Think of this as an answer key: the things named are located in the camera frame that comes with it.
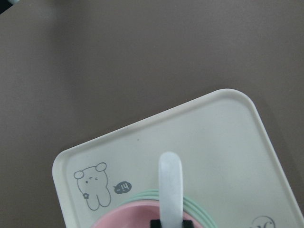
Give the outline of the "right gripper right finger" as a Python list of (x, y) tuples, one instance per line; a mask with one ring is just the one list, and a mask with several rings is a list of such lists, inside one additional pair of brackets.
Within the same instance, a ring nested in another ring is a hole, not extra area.
[(182, 228), (193, 228), (193, 221), (192, 220), (183, 220)]

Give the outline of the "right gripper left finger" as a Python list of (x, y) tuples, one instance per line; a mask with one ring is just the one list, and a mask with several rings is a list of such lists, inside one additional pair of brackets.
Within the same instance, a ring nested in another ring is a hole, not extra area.
[(159, 219), (153, 219), (150, 221), (150, 228), (162, 228), (161, 221)]

